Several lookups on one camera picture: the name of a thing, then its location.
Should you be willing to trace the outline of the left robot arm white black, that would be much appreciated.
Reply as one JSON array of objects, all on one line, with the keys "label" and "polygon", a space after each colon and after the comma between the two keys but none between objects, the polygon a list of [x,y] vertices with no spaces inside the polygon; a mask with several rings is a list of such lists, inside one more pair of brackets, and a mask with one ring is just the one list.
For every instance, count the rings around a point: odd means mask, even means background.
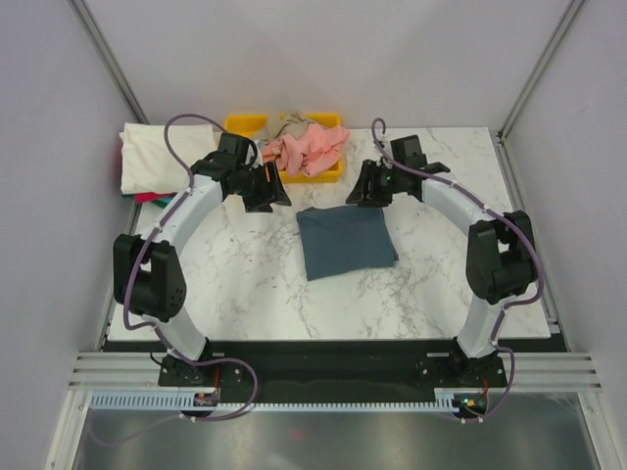
[{"label": "left robot arm white black", "polygon": [[217,149],[187,169],[187,183],[142,232],[121,234],[113,245],[114,297],[129,331],[152,329],[169,355],[182,360],[181,374],[204,385],[215,362],[204,355],[208,338],[186,310],[187,284],[179,255],[206,216],[230,196],[246,212],[290,206],[274,163],[262,163],[256,143],[224,132]]}]

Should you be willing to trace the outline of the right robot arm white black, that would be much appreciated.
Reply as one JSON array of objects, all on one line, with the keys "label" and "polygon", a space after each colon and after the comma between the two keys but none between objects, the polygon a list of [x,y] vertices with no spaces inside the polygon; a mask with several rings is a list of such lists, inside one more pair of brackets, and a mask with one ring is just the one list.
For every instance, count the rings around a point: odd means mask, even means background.
[{"label": "right robot arm white black", "polygon": [[450,169],[429,163],[415,135],[374,144],[379,160],[365,160],[346,203],[385,208],[407,194],[443,215],[466,237],[465,277],[473,294],[456,341],[461,353],[449,360],[451,378],[471,385],[484,373],[482,357],[498,349],[506,311],[540,281],[533,230],[524,211],[497,213],[457,182]]}]

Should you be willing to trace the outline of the blue-grey t-shirt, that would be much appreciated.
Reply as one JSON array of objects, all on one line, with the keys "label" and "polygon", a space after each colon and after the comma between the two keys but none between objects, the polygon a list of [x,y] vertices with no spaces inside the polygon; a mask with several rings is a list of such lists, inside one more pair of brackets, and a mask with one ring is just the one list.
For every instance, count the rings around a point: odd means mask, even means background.
[{"label": "blue-grey t-shirt", "polygon": [[381,209],[342,206],[297,213],[309,281],[369,268],[390,268],[399,259]]}]

